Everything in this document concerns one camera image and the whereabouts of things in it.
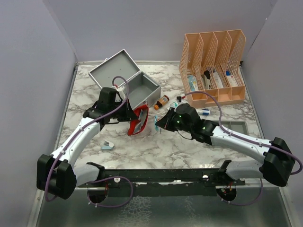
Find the red first aid pouch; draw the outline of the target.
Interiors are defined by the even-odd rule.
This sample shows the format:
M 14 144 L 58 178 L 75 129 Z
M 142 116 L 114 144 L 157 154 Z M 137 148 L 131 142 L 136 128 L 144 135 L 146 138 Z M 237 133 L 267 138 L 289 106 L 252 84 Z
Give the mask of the red first aid pouch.
M 148 108 L 147 105 L 142 105 L 142 106 L 137 107 L 134 110 L 134 113 L 136 114 L 136 116 L 138 118 L 139 118 L 141 110 L 146 110 L 146 119 L 145 119 L 144 125 L 141 127 L 141 130 L 138 133 L 134 133 L 135 126 L 139 122 L 139 120 L 136 119 L 136 120 L 130 121 L 130 128 L 129 128 L 128 132 L 127 132 L 128 136 L 139 134 L 139 133 L 141 133 L 144 130 L 144 128 L 146 126 L 146 123 L 147 123 L 147 120 L 148 120 L 149 108 Z

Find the teal white gauze sachet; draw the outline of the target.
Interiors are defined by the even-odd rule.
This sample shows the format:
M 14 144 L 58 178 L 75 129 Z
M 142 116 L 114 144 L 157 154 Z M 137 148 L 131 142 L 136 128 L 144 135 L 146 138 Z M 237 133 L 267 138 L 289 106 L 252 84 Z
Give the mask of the teal white gauze sachet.
M 136 124 L 134 133 L 138 133 L 141 130 L 141 127 L 144 125 L 146 119 L 146 110 L 141 110 L 140 115 L 139 115 L 139 122 Z

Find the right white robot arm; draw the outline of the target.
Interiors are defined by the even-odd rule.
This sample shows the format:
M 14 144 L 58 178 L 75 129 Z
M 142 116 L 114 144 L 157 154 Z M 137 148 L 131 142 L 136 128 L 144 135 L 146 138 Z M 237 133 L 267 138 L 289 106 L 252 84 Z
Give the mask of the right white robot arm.
M 251 161 L 230 161 L 218 172 L 223 185 L 240 178 L 262 178 L 269 183 L 287 185 L 295 159 L 286 142 L 281 138 L 263 140 L 228 129 L 218 122 L 200 118 L 195 108 L 181 104 L 170 108 L 156 121 L 156 126 L 168 131 L 185 131 L 193 140 L 212 146 L 229 148 L 252 158 Z

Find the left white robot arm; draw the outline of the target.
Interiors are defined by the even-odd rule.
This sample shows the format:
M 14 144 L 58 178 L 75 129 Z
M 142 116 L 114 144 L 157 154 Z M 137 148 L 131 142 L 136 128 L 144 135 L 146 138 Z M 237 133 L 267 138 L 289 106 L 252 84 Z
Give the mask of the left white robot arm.
M 36 186 L 45 192 L 45 200 L 67 199 L 75 188 L 86 183 L 101 186 L 104 167 L 88 162 L 75 167 L 75 162 L 90 141 L 110 123 L 130 122 L 138 117 L 129 102 L 129 89 L 114 87 L 101 89 L 98 100 L 84 111 L 82 119 L 68 139 L 50 155 L 41 155 L 37 161 Z

